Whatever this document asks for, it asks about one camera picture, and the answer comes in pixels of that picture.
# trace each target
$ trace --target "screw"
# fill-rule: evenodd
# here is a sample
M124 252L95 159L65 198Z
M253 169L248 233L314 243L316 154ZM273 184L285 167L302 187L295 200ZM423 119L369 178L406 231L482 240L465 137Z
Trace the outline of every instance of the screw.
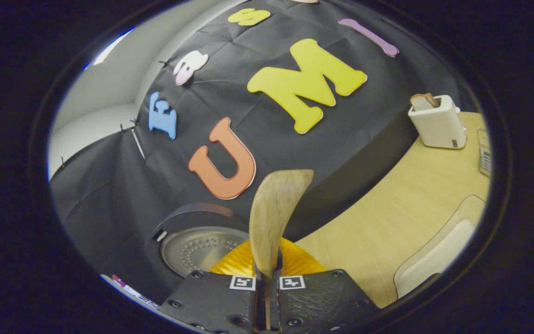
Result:
M244 327L248 324L247 319L245 319L244 317L239 317L239 316L233 317L232 319L230 319L230 322L233 323L233 325L238 326L238 327Z
M288 320L288 326L291 326L291 327L298 326L301 323L302 321L300 319L289 319Z
M358 306L358 307L359 307L359 306L364 306L365 304L369 304L369 303L370 303L370 302L369 302L368 300L365 300L365 299L364 299L364 300L358 300L358 301L356 302L356 306Z

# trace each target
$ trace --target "orange letter u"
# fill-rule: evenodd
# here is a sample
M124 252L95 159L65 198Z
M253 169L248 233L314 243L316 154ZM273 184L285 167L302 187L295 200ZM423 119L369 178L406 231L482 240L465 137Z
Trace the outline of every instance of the orange letter u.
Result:
M223 118L210 132L210 141L220 142L238 165L236 174L227 179L207 156L207 146L197 148L189 161L189 171L197 173L208 190L219 199L235 199L252 184L256 163L248 148L229 128L230 119Z

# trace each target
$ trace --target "yellow letter m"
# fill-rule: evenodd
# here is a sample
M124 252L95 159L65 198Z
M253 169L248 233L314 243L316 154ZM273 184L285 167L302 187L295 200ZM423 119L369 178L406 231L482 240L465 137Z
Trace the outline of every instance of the yellow letter m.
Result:
M323 111L310 108L299 96L334 106L335 97L324 76L335 84L335 92L343 96L353 93L367 77L322 49L313 39L296 42L290 53L300 71L264 67L250 78L246 87L251 93L262 91L279 103L294 118L294 130L303 134L323 118Z

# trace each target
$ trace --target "black cloth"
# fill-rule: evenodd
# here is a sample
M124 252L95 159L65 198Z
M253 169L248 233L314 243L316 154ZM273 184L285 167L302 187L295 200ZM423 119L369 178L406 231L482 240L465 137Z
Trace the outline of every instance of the black cloth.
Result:
M227 21L243 8L265 9L271 16L254 26ZM389 57L373 41L340 25L344 18L356 19L400 54ZM262 92L250 93L246 85L265 66L298 70L290 46L307 38L368 79L349 96L337 95L328 82L337 102L333 107L303 99L319 106L324 118L299 135L279 104ZM189 82L176 85L174 66L195 50L208 54L208 62ZM129 130L87 146L51 179L61 221L85 258L156 303L165 298L163 283L149 269L142 249L172 211L190 203L215 203L248 221L254 193L267 174L313 169L314 180L284 233L295 241L347 209L402 158L417 138L407 116L411 95L446 94L462 110L474 110L472 98L463 93L466 82L432 45L377 12L342 0L316 5L245 2L191 35L169 62L146 94L135 127L145 159ZM175 140L148 129L148 104L155 91L178 114ZM214 197L188 169L193 152L206 145L224 177L235 174L236 164L223 146L208 139L224 117L231 119L232 131L256 161L254 182L231 200Z

